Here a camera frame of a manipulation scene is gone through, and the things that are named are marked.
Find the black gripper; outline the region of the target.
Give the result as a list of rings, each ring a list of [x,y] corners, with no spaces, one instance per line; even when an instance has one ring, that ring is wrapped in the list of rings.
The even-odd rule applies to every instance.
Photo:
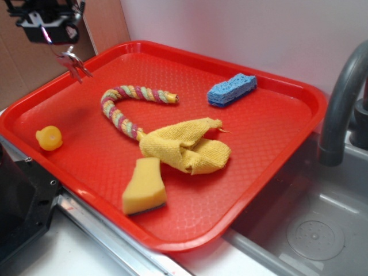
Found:
[[[32,43],[65,45],[79,41],[85,1],[6,1],[9,16],[16,17]]]

